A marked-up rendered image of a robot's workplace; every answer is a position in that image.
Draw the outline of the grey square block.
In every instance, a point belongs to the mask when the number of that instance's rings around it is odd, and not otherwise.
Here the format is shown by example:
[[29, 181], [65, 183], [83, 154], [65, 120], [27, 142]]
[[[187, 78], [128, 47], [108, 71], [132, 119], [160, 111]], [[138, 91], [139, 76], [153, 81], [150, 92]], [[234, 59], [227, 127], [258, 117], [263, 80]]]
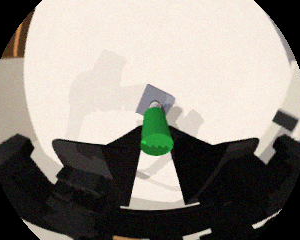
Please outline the grey square block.
[[159, 104], [159, 109], [162, 109], [166, 117], [167, 112], [170, 111], [171, 105], [174, 104], [175, 99], [174, 96], [169, 95], [169, 93], [163, 92], [161, 91], [161, 89], [147, 84], [145, 92], [143, 92], [142, 99], [141, 101], [139, 101], [139, 105], [135, 113], [139, 113], [139, 115], [145, 116], [147, 109], [150, 109], [153, 101], [157, 101], [157, 103]]

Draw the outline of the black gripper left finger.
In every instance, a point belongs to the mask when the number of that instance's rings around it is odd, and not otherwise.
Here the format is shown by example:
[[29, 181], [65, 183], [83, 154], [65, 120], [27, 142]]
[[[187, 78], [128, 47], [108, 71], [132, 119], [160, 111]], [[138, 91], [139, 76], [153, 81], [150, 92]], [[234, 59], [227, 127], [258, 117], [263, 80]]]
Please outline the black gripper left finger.
[[142, 151], [142, 129], [143, 125], [139, 125], [106, 145], [63, 139], [53, 139], [51, 145], [63, 167], [69, 165], [105, 176], [121, 207], [129, 207]]

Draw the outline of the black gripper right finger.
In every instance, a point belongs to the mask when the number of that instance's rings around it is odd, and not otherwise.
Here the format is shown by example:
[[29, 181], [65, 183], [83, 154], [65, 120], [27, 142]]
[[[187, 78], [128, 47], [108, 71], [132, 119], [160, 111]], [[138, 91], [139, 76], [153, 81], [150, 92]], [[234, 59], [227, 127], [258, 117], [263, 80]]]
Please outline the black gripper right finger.
[[257, 151], [259, 139], [241, 139], [223, 141], [219, 144], [207, 144], [206, 141], [187, 135], [179, 128], [169, 127], [174, 147], [171, 149], [171, 159], [174, 161], [179, 185], [185, 205], [199, 203], [198, 196], [210, 181], [217, 176], [219, 169], [227, 160], [249, 155]]

